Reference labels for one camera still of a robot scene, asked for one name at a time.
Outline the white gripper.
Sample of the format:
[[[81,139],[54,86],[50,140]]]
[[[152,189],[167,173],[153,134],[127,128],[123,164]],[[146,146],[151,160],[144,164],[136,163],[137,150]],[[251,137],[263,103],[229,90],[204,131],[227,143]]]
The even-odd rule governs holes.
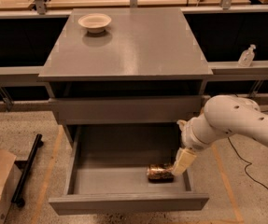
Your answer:
[[[188,121],[178,120],[176,124],[181,131],[181,143],[185,148],[180,148],[176,154],[176,160],[172,168],[172,175],[182,175],[196,159],[194,152],[203,151],[208,148],[208,144],[200,141],[193,132]]]

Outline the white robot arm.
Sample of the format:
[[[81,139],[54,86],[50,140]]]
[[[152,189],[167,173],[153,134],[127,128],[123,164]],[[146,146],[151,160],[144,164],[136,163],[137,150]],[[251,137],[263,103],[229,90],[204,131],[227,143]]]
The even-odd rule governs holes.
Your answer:
[[[268,147],[268,115],[261,113],[258,104],[247,98],[214,96],[205,103],[200,116],[189,121],[179,120],[177,125],[182,147],[176,154],[173,175],[182,175],[197,157],[197,152],[236,133]]]

